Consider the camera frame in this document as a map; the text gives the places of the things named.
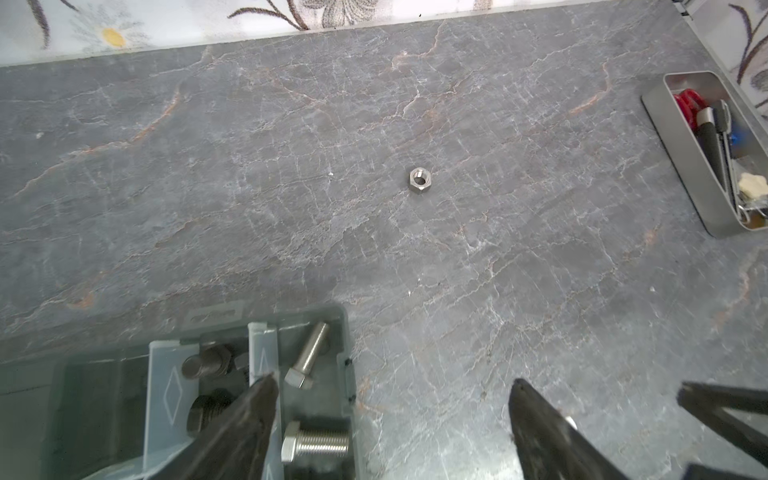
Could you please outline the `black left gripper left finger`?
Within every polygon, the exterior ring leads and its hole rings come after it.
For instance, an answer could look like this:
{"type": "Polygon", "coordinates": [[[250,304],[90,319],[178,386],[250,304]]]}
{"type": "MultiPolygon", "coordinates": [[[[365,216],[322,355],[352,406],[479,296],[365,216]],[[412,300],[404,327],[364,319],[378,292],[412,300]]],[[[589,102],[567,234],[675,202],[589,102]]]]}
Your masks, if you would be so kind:
{"type": "Polygon", "coordinates": [[[261,478],[278,394],[278,383],[273,376],[260,377],[154,477],[169,480],[261,478]]]}

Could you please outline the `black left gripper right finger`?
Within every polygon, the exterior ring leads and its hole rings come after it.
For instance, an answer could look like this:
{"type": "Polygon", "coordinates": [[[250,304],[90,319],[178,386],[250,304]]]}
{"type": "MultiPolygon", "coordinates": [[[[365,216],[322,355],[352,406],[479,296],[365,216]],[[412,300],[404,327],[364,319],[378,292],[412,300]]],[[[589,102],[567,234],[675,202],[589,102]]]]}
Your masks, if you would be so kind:
{"type": "Polygon", "coordinates": [[[508,410],[526,479],[624,479],[528,381],[514,380],[508,410]]]}

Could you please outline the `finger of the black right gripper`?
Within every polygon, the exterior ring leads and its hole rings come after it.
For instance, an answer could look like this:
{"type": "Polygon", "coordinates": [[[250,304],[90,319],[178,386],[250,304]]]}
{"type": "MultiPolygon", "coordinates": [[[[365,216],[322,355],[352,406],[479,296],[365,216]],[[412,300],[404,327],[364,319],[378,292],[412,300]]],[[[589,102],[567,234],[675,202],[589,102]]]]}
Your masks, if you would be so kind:
{"type": "Polygon", "coordinates": [[[677,403],[721,438],[767,466],[767,435],[727,412],[766,416],[766,390],[683,382],[677,403]]]}

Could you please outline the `black hex bolt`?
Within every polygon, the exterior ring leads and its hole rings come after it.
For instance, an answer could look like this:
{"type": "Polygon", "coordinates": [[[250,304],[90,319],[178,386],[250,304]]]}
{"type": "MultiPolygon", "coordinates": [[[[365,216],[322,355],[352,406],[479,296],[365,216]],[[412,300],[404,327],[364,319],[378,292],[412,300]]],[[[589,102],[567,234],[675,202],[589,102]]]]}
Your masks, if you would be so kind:
{"type": "Polygon", "coordinates": [[[181,374],[189,380],[218,378],[228,373],[232,352],[226,345],[213,345],[187,357],[181,366],[181,374]]]}

